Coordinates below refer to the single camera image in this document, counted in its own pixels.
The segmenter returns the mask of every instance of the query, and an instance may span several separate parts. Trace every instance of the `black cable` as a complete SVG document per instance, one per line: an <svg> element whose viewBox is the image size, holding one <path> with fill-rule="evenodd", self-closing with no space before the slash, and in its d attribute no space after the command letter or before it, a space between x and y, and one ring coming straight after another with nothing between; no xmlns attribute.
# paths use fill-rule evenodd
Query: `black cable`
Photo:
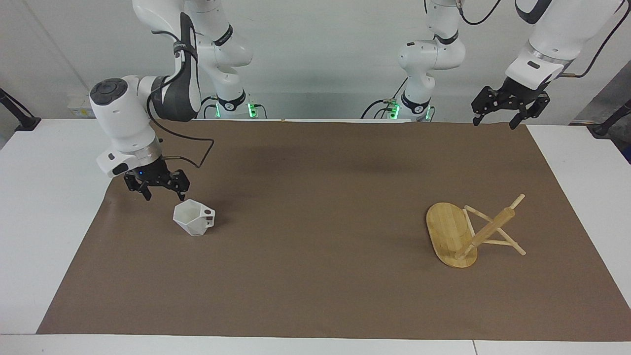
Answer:
<svg viewBox="0 0 631 355"><path fill-rule="evenodd" d="M171 35L173 38L175 38L176 40L179 40L174 34L170 33L170 32L165 32L165 34ZM155 123L156 126L158 126L160 129L162 129L163 131L170 133L171 135L174 135L176 137L179 138L184 138L184 139L188 139L188 140L196 140L196 141L209 141L210 144L208 145L208 149L206 150L206 153L204 154L204 157L201 159L201 162L199 164L196 164L195 162L193 162L191 159L188 159L186 157L181 157L181 156L175 156L175 157L168 157L169 160L171 159L180 159L180 160L184 160L186 162L191 163L194 167L196 167L197 169L199 169L203 164L204 161L206 160L206 157L208 156L208 154L210 153L210 150L213 148L213 146L215 145L215 140L212 138L198 138L198 137L191 137L191 136L187 136L187 135L183 135L182 133L178 133L178 132L173 132L172 130L162 126L154 117L153 114L151 113L151 99L153 98L154 94L156 94L157 92L159 92L160 90L162 90L163 88L165 88L167 85L171 84L173 81L175 81L176 79L178 79L182 73L184 72L184 68L186 66L186 62L183 61L182 62L182 66L180 67L180 70L177 72L177 74L175 74L173 77L171 77L171 79L164 81L160 84L160 86L158 86L157 88L155 88L154 90L152 90L149 93L149 96L147 97L147 103L146 103L146 108L147 108L147 114L149 115L149 118L153 121L153 123Z"/></svg>
<svg viewBox="0 0 631 355"><path fill-rule="evenodd" d="M265 112L265 119L268 118L268 111L265 109L265 106L263 106L261 104L256 104L256 105L254 105L254 107L262 107L263 108L263 112Z"/></svg>
<svg viewBox="0 0 631 355"><path fill-rule="evenodd" d="M176 42L180 42L180 39L177 38L176 35L172 34L169 31L151 31L154 35L169 35L175 39Z"/></svg>
<svg viewBox="0 0 631 355"><path fill-rule="evenodd" d="M366 116L366 114L368 113L368 111L369 111L371 108L373 108L373 106L374 106L374 105L378 105L378 104L381 104L381 103L384 103L384 101L383 101L383 100L377 100L377 101L373 102L372 104L370 104L370 105L368 106L368 108L366 109L366 111L364 111L364 112L363 112L363 114L362 114L362 119Z"/></svg>
<svg viewBox="0 0 631 355"><path fill-rule="evenodd" d="M206 119L206 110L208 110L210 107L216 109L217 105L208 105L208 106L206 106L206 108L204 109L204 119Z"/></svg>
<svg viewBox="0 0 631 355"><path fill-rule="evenodd" d="M200 106L203 106L206 103L206 101L208 101L208 100L215 100L215 96L206 97L205 99L203 99L201 101L201 105Z"/></svg>
<svg viewBox="0 0 631 355"><path fill-rule="evenodd" d="M27 114L29 114L32 118L35 118L35 116L31 113L31 111L29 111L20 101L18 101L17 99L15 99L13 96L11 96L10 93L2 90L4 92L4 95L7 96L9 98L9 100L13 101L14 104L20 106L20 108L22 108Z"/></svg>
<svg viewBox="0 0 631 355"><path fill-rule="evenodd" d="M563 73L563 74L560 75L560 77L562 77L562 78L582 78L582 77L586 76L589 73L589 71L591 70L591 68L594 66L594 63L598 59L598 56L600 56L600 53L603 51L603 49L604 49L605 45L607 44L607 42L609 42L609 40L613 37L613 34L616 33L618 28L620 28L622 23L627 19L627 17L629 16L629 12L631 12L631 0L627 0L627 12L625 12L625 14L622 16L622 18L620 19L620 21L618 22L616 27L614 27L613 30L609 33L609 35L607 35L607 38L604 39L603 44L600 45L600 48L598 49L598 51L594 55L594 58L592 58L591 63L589 63L589 66L587 67L585 72L583 72L583 74Z"/></svg>
<svg viewBox="0 0 631 355"><path fill-rule="evenodd" d="M395 93L394 93L394 95L392 96L392 99L393 99L393 100L394 100L394 99L396 99L396 96L397 96L397 95L399 95L399 92L400 92L400 91L401 91L401 89L403 88L403 85L405 85L405 83L407 83L407 82L408 82L408 79L409 79L409 78L410 78L410 77L409 77L409 76L407 76L407 77L405 78L405 80L403 80L403 82L401 83L401 86L399 87L399 89L398 89L398 90L396 90L396 92L395 92ZM386 114L386 113L385 113L385 112L383 112L383 113L381 114L380 119L381 119L381 118L383 118L385 114Z"/></svg>
<svg viewBox="0 0 631 355"><path fill-rule="evenodd" d="M385 114L387 111L390 111L390 108L389 108L389 107L386 107L385 109L381 109L381 110L377 111L377 113L375 113L375 116L374 116L373 118L377 118L377 115L378 115L380 112L383 112L383 113L381 114L381 118L383 118L383 117L384 117L384 114Z"/></svg>
<svg viewBox="0 0 631 355"><path fill-rule="evenodd" d="M467 25L471 25L471 26L477 26L480 23L483 23L484 21L486 21L489 17L491 17L491 15L493 14L493 12L495 11L495 9L497 9L497 6L502 2L502 0L497 0L497 2L495 3L495 5L493 5L493 8L491 9L491 11L488 12L488 14L486 16L484 16L484 18L478 22L470 22L469 20L467 20L466 17L464 17L464 11L462 8L458 8L458 12L460 12L460 17L463 18L464 22L467 23Z"/></svg>

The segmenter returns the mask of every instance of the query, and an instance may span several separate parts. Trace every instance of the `power outlet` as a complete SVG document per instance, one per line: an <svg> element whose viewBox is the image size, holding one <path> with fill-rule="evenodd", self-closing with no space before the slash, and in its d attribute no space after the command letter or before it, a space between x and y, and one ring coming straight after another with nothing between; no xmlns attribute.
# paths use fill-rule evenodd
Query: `power outlet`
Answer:
<svg viewBox="0 0 631 355"><path fill-rule="evenodd" d="M68 96L68 109L76 118L95 118L88 96Z"/></svg>

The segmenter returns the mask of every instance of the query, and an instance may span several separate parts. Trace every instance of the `brown paper mat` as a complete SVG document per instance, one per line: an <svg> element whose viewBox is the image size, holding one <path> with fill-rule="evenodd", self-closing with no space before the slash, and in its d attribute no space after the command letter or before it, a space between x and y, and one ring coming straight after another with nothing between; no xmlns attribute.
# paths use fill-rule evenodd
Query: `brown paper mat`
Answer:
<svg viewBox="0 0 631 355"><path fill-rule="evenodd" d="M216 209L190 237L179 202L115 179L39 334L631 340L631 311L527 129L505 124L193 122L217 143L189 198ZM199 160L203 143L165 138ZM437 202L495 215L528 252L435 256ZM480 227L477 217L472 217Z"/></svg>

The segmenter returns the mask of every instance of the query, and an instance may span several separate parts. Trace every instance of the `black stand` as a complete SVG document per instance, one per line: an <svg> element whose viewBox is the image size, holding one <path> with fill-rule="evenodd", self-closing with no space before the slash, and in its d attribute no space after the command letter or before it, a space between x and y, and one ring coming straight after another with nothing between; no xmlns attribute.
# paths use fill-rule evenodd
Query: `black stand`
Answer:
<svg viewBox="0 0 631 355"><path fill-rule="evenodd" d="M0 88L0 103L6 107L9 112L11 112L20 122L20 125L15 129L16 132L19 131L33 131L35 127L41 122L41 118L39 117L29 117L22 112L18 108L18 106L11 100L11 98L7 95L4 90Z"/></svg>
<svg viewBox="0 0 631 355"><path fill-rule="evenodd" d="M604 136L609 132L609 129L616 124L616 122L628 114L631 114L631 100L627 101L626 104L614 112L605 122L594 126L592 128L592 132L599 136Z"/></svg>

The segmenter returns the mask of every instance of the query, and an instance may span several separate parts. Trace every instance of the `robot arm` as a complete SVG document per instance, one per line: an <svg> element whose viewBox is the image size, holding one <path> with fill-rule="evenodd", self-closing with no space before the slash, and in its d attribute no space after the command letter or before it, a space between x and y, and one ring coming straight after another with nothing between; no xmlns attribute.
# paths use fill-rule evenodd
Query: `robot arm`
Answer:
<svg viewBox="0 0 631 355"><path fill-rule="evenodd" d="M519 16L534 32L506 70L502 87L485 87L471 103L477 126L488 113L517 110L510 127L537 118L550 102L544 91L580 54L624 0L516 0Z"/></svg>
<svg viewBox="0 0 631 355"><path fill-rule="evenodd" d="M408 74L407 87L398 100L400 117L424 117L435 86L428 71L456 68L466 54L458 38L460 14L456 0L431 0L427 18L434 38L409 42L399 52L399 65Z"/></svg>
<svg viewBox="0 0 631 355"><path fill-rule="evenodd" d="M213 82L219 116L250 117L249 95L241 85L239 74L233 69L252 61L248 42L234 32L220 0L195 0L190 5L199 34L199 65Z"/></svg>
<svg viewBox="0 0 631 355"><path fill-rule="evenodd" d="M97 163L110 177L124 174L129 190L142 193L147 200L151 198L149 186L173 190L183 200L189 181L184 171L168 170L160 142L149 125L150 116L192 120L201 108L199 58L217 66L244 65L251 60L251 53L227 23L219 0L194 1L192 7L198 12L193 11L193 18L198 19L203 31L200 38L193 18L186 13L184 0L133 0L133 6L138 18L153 33L174 41L175 74L125 76L101 81L92 88L90 104L99 125L112 140L112 146L97 158ZM200 45L204 46L202 52L198 50Z"/></svg>

